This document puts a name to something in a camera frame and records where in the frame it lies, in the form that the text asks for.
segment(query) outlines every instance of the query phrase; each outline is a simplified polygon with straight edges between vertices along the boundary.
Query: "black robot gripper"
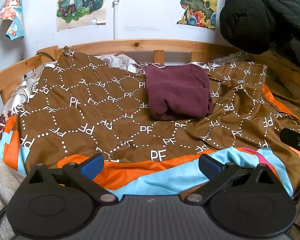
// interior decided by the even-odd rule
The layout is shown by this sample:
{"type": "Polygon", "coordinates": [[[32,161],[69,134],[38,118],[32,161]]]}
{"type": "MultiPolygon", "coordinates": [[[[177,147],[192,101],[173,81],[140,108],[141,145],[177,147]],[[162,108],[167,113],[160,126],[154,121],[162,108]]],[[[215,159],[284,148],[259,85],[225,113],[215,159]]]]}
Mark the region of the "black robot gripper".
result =
{"type": "Polygon", "coordinates": [[[93,178],[102,155],[61,169],[36,165],[6,208],[15,240],[289,239],[296,208],[266,164],[222,164],[209,155],[199,169],[209,179],[182,200],[124,195],[93,178]]]}

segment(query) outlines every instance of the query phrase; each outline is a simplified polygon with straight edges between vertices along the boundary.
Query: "black puffer jacket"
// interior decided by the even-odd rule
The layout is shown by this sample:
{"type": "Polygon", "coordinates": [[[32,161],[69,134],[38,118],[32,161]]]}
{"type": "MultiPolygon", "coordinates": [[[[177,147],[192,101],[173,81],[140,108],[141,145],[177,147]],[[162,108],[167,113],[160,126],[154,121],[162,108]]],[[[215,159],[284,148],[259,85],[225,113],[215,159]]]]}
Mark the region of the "black puffer jacket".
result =
{"type": "Polygon", "coordinates": [[[220,12],[222,36],[233,46],[261,54],[300,42],[300,0],[226,0],[220,12]]]}

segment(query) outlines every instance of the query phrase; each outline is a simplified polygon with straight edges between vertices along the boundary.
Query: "wooden bed frame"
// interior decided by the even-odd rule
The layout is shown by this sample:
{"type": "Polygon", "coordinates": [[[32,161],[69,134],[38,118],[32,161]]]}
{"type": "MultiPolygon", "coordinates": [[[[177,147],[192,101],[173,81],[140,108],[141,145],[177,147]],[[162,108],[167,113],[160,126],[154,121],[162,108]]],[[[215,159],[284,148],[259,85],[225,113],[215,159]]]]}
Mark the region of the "wooden bed frame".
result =
{"type": "MultiPolygon", "coordinates": [[[[91,55],[104,55],[116,52],[129,51],[153,51],[154,61],[164,64],[165,51],[190,52],[189,62],[192,61],[209,61],[212,60],[213,54],[228,56],[231,53],[238,52],[235,47],[227,47],[217,44],[210,44],[197,41],[182,40],[162,40],[162,39],[131,39],[131,40],[114,40],[86,43],[69,46],[71,49],[88,53],[91,55]]],[[[46,52],[54,59],[58,59],[63,48],[52,46],[41,49],[38,52],[46,52]]],[[[293,65],[279,55],[274,56],[271,51],[261,55],[253,55],[252,61],[260,61],[268,65],[279,76],[283,84],[293,82],[300,85],[300,68],[293,65]]],[[[0,95],[5,104],[11,97],[15,88],[21,83],[21,77],[38,65],[50,62],[51,59],[43,54],[30,57],[10,67],[0,71],[0,95]]]]}

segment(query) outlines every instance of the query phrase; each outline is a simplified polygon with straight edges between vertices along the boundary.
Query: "anime poster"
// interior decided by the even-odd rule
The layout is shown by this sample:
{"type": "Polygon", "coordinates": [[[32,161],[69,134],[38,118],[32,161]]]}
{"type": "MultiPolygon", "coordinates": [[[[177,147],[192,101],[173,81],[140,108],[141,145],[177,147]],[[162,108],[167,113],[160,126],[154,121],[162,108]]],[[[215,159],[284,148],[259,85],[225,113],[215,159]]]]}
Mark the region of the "anime poster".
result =
{"type": "Polygon", "coordinates": [[[58,0],[58,31],[105,22],[106,0],[58,0]]]}
{"type": "Polygon", "coordinates": [[[218,0],[181,0],[185,9],[178,24],[214,29],[216,27],[218,0]]]}
{"type": "Polygon", "coordinates": [[[11,25],[6,37],[14,40],[23,35],[22,3],[21,0],[6,0],[0,9],[0,21],[10,20],[11,25]]]}

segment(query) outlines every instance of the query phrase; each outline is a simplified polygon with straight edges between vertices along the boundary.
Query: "gray ribbed surface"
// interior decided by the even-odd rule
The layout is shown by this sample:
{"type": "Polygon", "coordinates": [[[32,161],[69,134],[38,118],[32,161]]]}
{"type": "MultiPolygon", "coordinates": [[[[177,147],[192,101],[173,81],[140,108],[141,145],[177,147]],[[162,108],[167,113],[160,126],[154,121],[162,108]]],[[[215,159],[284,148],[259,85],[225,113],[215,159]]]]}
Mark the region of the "gray ribbed surface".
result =
{"type": "MultiPolygon", "coordinates": [[[[103,207],[81,232],[63,240],[244,240],[218,228],[203,208],[178,196],[125,196],[103,207]]],[[[288,240],[286,235],[273,240],[288,240]]],[[[16,237],[15,240],[26,240],[16,237]]]]}

